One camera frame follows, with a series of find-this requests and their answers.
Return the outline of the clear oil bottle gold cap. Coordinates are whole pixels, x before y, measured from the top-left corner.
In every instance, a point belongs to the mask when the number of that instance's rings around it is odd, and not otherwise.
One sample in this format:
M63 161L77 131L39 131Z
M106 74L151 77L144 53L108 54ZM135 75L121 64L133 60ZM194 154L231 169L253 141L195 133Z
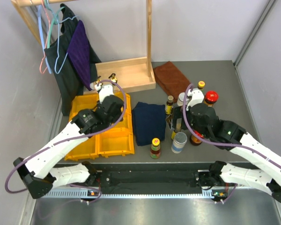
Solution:
M110 81L114 82L114 83L118 83L118 79L117 79L115 73L112 73L112 74L108 77L108 79L109 79ZM120 89L119 89L119 87L118 87L117 85L109 84L108 87L109 87L110 90L112 90L112 93L113 93L113 94L116 94L116 93L120 92Z

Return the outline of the black cap spice jar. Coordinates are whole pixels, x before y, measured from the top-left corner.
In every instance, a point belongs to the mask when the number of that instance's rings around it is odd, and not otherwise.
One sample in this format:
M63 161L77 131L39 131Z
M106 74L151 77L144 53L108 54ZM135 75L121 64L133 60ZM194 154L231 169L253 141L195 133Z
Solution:
M182 127L182 118L178 118L176 121L176 130L181 130Z

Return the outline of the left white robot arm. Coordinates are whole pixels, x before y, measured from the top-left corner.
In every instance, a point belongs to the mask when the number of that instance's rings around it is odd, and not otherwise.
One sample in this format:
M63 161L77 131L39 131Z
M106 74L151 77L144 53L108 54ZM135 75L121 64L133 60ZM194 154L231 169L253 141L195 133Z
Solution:
M43 149L27 158L17 158L13 165L31 197L38 199L54 188L73 183L94 185L97 175L90 163L60 168L55 165L81 143L119 123L125 109L125 98L108 95L94 110L80 110Z

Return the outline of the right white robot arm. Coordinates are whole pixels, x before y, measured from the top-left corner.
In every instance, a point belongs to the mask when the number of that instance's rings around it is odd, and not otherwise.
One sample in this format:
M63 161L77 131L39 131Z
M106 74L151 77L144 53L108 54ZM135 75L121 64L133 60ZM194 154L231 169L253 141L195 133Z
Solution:
M199 173L198 179L205 177L207 186L234 183L258 189L281 203L281 157L258 142L243 127L230 120L220 119L212 107L204 103L193 107L175 107L166 115L171 129L175 129L181 119L181 128L193 131L200 139L215 147L238 155L256 169L245 169L230 163L216 161L207 173Z

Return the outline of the white salt canister back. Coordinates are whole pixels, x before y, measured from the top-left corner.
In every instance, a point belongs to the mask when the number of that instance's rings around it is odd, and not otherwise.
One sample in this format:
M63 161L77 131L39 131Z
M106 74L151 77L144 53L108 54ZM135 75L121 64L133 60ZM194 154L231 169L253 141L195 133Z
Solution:
M181 92L177 98L177 105L178 106L182 106L183 105L183 102L184 102L184 96L185 96L185 93L184 92Z

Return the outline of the white salt canister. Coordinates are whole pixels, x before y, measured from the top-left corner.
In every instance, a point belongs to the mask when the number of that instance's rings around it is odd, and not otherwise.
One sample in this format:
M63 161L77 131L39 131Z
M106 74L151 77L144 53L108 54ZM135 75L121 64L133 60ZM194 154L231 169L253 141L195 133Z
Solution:
M172 152L174 152L176 154L182 152L187 141L188 141L188 138L185 133L183 133L183 132L176 133L176 135L173 139L172 145L171 145Z
M184 92L181 92L177 98L177 105L178 106L182 106L183 105L183 102L184 102L184 96L185 96L185 93Z

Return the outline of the small yellow label bottle back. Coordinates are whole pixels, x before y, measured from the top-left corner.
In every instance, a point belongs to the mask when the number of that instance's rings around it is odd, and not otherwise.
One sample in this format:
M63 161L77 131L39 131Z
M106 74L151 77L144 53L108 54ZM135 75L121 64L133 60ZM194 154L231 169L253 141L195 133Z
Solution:
M174 103L174 97L172 95L168 96L167 102L166 102L166 105L165 105L165 113L166 113L166 115L170 115L171 114L173 103Z

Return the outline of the small yellow label bottle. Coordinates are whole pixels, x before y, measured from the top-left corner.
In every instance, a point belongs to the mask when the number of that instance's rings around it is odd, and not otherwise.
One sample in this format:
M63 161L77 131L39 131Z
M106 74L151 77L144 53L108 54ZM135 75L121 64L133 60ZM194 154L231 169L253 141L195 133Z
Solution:
M177 133L179 133L181 131L181 127L176 127L171 134L171 139L174 140L175 136Z
M165 113L166 113L166 115L170 115L171 114L173 103L174 103L174 97L172 95L168 96L167 102L166 102L166 105L165 105Z

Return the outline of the small yellow label bottle front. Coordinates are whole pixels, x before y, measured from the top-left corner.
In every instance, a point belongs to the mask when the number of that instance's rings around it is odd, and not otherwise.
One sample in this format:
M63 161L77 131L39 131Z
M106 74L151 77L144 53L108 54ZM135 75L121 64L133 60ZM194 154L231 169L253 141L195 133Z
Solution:
M171 139L174 140L175 136L177 133L179 133L181 131L181 127L176 127L171 134Z

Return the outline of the navy blue folded cloth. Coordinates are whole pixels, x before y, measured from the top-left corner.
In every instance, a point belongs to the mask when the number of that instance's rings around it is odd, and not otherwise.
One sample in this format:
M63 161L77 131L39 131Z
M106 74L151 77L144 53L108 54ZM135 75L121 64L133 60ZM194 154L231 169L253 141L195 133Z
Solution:
M165 105L138 102L132 110L133 134L138 146L150 145L154 138L165 140Z

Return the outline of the red lid jar back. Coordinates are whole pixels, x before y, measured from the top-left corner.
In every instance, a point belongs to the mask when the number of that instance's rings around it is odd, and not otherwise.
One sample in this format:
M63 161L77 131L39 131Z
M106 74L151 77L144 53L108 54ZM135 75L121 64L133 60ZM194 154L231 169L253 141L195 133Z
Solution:
M206 104L209 107L212 107L219 99L219 95L216 91L210 90L206 92L204 97L204 104Z

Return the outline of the red lid jar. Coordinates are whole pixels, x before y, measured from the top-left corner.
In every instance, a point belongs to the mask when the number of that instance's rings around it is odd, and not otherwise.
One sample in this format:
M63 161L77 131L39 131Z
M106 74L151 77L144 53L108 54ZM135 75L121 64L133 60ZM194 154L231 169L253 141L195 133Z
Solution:
M219 95L216 91L210 90L206 92L204 97L204 104L206 104L209 107L212 107L219 99Z
M200 138L204 138L204 136L202 135L202 134L200 134L199 132L197 132L197 131L194 131L195 132L195 134L197 135L197 136L199 136ZM190 136L190 143L192 144L192 145L194 145L194 146L199 146L199 145L201 145L202 144L202 141L201 140L199 140L197 137L195 137L194 135L191 135Z

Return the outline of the white salt canister front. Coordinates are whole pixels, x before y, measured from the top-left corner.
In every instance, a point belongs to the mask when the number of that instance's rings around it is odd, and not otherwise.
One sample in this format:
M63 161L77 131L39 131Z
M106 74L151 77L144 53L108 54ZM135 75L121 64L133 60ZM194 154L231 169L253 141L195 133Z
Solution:
M176 135L173 139L172 145L171 145L172 152L174 152L176 154L182 152L187 141L188 141L188 138L185 133L183 133L183 132L176 133Z

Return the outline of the red lid jar front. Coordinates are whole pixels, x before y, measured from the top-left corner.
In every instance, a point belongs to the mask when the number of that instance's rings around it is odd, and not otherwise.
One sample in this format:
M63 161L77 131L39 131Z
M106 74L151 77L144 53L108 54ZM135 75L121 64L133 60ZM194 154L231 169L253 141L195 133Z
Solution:
M204 138L204 136L202 135L202 134L200 134L199 132L197 132L197 131L194 131L195 132L195 134L197 135L197 136L199 136L200 138ZM194 135L191 135L190 136L190 143L192 144L192 145L194 145L194 146L199 146L199 145L201 145L202 144L202 141L201 140L199 140L197 137L195 137Z

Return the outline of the brown folded towel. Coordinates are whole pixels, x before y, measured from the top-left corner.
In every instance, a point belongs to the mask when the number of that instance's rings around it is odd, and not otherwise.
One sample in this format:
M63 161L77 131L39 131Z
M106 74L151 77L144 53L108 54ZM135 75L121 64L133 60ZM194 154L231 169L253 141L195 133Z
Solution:
M155 81L168 95L177 102L180 93L185 92L191 83L188 78L170 61L153 69Z

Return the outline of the yellow bin organizer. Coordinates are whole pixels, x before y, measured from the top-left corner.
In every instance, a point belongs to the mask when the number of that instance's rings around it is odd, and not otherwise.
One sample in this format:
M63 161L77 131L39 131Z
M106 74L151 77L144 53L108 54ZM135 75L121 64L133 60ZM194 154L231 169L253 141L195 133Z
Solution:
M72 101L69 121L80 110L94 108L97 100L97 94L76 96ZM64 160L78 161L82 159L96 159L99 156L108 158L110 156L134 154L131 97L127 93L126 103L126 111L122 121L114 128L91 137L86 142L75 147L64 157Z

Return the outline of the sauce bottle yellow cap back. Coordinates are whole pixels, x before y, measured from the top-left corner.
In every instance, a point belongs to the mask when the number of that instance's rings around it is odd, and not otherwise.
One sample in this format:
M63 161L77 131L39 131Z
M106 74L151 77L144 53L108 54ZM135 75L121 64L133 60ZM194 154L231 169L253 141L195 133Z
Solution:
M199 89L199 90L203 90L203 89L204 89L204 87L205 87L205 85L206 85L206 84L205 84L205 82L204 82L204 81L199 81L199 82L198 82L198 86L197 86L197 87L198 87L198 89Z

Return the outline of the sauce bottle yellow cap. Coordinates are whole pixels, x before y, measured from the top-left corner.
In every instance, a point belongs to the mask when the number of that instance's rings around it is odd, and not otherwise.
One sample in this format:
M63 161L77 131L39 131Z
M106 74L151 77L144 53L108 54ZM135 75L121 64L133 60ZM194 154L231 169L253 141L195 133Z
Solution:
M159 138L153 138L150 149L150 156L153 159L158 159L161 154L161 146Z
M206 84L205 84L205 82L204 82L204 81L199 81L199 82L198 82L198 86L197 86L197 87L198 87L198 89L199 89L199 90L203 90L203 89L204 89L204 87L205 87L205 85L206 85Z

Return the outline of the sauce bottle yellow cap front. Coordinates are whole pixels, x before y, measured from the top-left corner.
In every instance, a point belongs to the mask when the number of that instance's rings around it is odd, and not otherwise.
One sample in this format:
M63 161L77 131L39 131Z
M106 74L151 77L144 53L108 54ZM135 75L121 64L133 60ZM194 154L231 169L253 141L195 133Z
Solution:
M150 156L153 159L158 159L161 154L161 146L159 138L153 138L150 149Z

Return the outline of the wooden clothes rack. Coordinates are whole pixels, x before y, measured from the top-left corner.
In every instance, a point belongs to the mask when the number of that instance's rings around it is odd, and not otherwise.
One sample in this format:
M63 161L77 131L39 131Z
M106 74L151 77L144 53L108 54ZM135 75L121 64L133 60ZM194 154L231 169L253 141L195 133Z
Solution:
M39 28L26 9L41 5L40 0L13 0L11 1L37 42L41 43ZM151 63L151 31L152 31L152 1L146 1L147 8L147 55L146 57L116 60L96 64L97 72L102 78L115 73L119 85L125 92L150 90L156 87L154 72Z

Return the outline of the dark green hanging garment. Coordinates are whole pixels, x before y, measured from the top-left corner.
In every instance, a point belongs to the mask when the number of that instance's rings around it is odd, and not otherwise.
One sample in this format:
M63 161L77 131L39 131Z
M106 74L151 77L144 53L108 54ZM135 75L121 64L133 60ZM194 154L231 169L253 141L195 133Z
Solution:
M63 18L59 21L61 34L58 35L55 42L50 43L50 47L48 49L45 48L45 54L60 90L62 99L61 111L64 116L68 116L71 111L72 101L76 96L83 94L85 87L80 81L80 78L78 77L67 53L72 35L80 19L66 4L60 4L60 7L62 6L65 8L61 11ZM96 64L101 61L91 47L90 42L89 46L90 79L91 83L93 83L98 77Z

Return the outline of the purple hanging cloth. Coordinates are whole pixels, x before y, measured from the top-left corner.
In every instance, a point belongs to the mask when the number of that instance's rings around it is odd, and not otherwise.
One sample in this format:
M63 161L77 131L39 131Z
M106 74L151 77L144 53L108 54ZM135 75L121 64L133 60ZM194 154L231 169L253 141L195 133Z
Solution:
M84 24L81 20L78 21L72 35L67 53L84 87L92 90L90 79L90 46Z

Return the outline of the green clothes hanger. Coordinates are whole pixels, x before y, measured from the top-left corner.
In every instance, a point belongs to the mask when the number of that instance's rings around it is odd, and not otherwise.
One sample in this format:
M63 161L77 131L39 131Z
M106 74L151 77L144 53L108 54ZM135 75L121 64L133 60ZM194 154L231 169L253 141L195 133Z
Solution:
M51 36L52 36L53 27L54 27L54 25L59 24L59 17L58 17L59 16L59 12L62 11L65 7L62 6L56 12L54 12L53 9L50 6L48 0L45 1L45 6L52 13L52 21L50 22L49 31L47 33L47 40L46 40L47 41L46 48L48 49L50 47L50 43L51 43Z

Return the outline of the pink clothes hanger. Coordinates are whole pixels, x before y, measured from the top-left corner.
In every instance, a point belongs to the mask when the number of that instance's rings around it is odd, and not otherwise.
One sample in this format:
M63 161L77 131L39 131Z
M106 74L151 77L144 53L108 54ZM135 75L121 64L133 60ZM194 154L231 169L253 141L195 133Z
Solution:
M48 59L45 54L47 38L45 38L44 35L45 34L48 35L51 21L50 21L50 17L48 16L48 13L47 13L44 0L41 1L41 5L37 8L37 21L38 21L38 29L39 29L41 47L42 47L42 51L43 51L43 58L41 59L41 62L40 62L39 71L41 74L44 74L45 72L52 74L52 70L50 68Z

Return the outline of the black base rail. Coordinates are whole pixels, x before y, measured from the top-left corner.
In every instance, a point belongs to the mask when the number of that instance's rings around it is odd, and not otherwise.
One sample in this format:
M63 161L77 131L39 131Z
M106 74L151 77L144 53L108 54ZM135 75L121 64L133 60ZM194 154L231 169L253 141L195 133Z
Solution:
M103 194L161 195L196 194L201 188L231 187L209 172L209 163L102 163L90 164L93 173L86 181L71 185L100 187Z

